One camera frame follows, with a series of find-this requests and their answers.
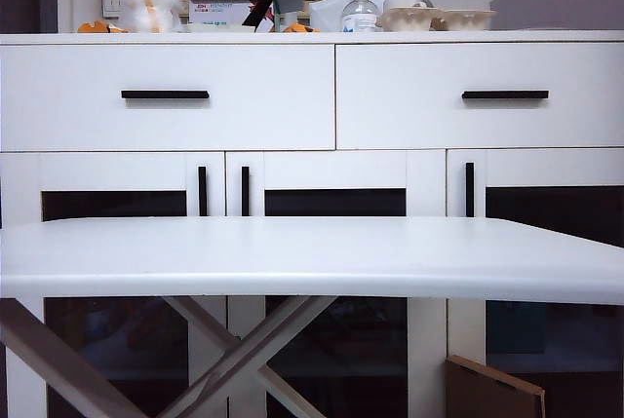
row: cabinet door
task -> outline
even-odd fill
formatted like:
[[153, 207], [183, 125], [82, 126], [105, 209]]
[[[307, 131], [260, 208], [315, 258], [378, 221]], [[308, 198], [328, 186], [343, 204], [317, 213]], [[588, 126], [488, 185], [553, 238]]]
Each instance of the cabinet door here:
[[[621, 148], [449, 151], [448, 214], [510, 219], [624, 247], [623, 165]], [[556, 417], [589, 416], [592, 400], [601, 416], [622, 416], [621, 327], [614, 307], [448, 305], [449, 352], [545, 387], [548, 414]]]
[[[6, 226], [88, 216], [224, 215], [222, 153], [2, 154]], [[161, 298], [48, 298], [27, 306], [148, 415], [218, 358]], [[225, 299], [201, 299], [225, 319]], [[9, 354], [10, 416], [80, 416]], [[29, 391], [25, 397], [23, 390]]]
[[[229, 215], [445, 214], [444, 150], [230, 153], [226, 163]], [[279, 302], [230, 298], [230, 330], [246, 334]], [[446, 353], [445, 300], [343, 297], [270, 365], [327, 416], [442, 417]], [[252, 416], [230, 405], [232, 417]], [[273, 399], [266, 409], [289, 416]]]

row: crossed table legs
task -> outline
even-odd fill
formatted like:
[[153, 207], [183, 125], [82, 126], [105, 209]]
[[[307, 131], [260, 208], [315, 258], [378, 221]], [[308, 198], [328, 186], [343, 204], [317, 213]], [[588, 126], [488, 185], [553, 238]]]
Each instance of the crossed table legs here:
[[[223, 356], [158, 418], [206, 416], [227, 398], [237, 379], [249, 374], [297, 418], [323, 418], [266, 362], [332, 304], [335, 296], [291, 296], [243, 340], [231, 335], [192, 298], [165, 299], [222, 350]], [[17, 300], [0, 299], [0, 326], [2, 343], [83, 415], [146, 418]]]

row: drawer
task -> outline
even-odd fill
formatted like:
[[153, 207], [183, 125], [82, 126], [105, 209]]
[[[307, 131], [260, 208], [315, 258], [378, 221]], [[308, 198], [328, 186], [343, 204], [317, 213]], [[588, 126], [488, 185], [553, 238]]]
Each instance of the drawer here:
[[[333, 46], [9, 46], [0, 53], [4, 151], [334, 148]], [[123, 99], [122, 91], [207, 91], [210, 98]]]
[[[336, 49], [337, 148], [624, 145], [624, 44]], [[547, 91], [547, 99], [463, 99]]]

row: black door handle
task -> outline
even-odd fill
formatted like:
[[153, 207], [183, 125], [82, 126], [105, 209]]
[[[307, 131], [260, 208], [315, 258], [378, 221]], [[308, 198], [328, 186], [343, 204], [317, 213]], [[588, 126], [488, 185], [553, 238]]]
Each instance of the black door handle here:
[[546, 99], [547, 90], [478, 90], [466, 91], [464, 99]]
[[199, 180], [199, 216], [208, 216], [208, 174], [206, 167], [197, 169]]
[[475, 164], [466, 163], [466, 216], [475, 216]]
[[242, 168], [241, 215], [250, 216], [250, 167]]
[[122, 90], [125, 99], [206, 99], [206, 90]]

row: box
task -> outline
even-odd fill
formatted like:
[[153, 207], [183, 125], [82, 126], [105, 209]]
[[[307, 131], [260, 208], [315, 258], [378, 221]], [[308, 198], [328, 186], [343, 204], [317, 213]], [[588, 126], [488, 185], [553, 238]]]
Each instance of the box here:
[[541, 387], [459, 356], [446, 370], [447, 418], [545, 418]]
[[[259, 0], [189, 0], [188, 21], [209, 25], [240, 25]], [[256, 33], [275, 31], [275, 9], [271, 5]]]

